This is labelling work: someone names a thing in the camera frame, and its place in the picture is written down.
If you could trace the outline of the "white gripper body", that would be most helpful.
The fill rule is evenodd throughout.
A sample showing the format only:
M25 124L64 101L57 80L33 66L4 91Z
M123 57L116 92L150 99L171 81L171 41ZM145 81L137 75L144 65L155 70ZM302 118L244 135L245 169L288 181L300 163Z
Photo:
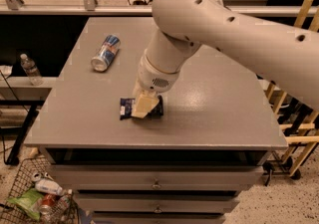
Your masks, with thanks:
M156 69L146 55L140 59L133 96L141 93L157 95L170 90L178 79L179 73L167 74Z

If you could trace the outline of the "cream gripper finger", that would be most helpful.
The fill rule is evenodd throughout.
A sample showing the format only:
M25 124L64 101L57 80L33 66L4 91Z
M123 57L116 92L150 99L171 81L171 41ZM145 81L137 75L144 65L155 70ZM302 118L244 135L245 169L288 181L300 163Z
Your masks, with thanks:
M137 118L144 118L151 112L160 102L156 93L147 91L140 92L135 100L132 110L132 116Z

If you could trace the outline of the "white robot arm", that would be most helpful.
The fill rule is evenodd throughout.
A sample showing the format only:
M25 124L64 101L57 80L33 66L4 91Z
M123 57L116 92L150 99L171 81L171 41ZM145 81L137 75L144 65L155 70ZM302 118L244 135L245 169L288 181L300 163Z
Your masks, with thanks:
M141 57L132 116L143 118L206 45L319 110L319 34L235 13L222 0L153 0L157 28Z

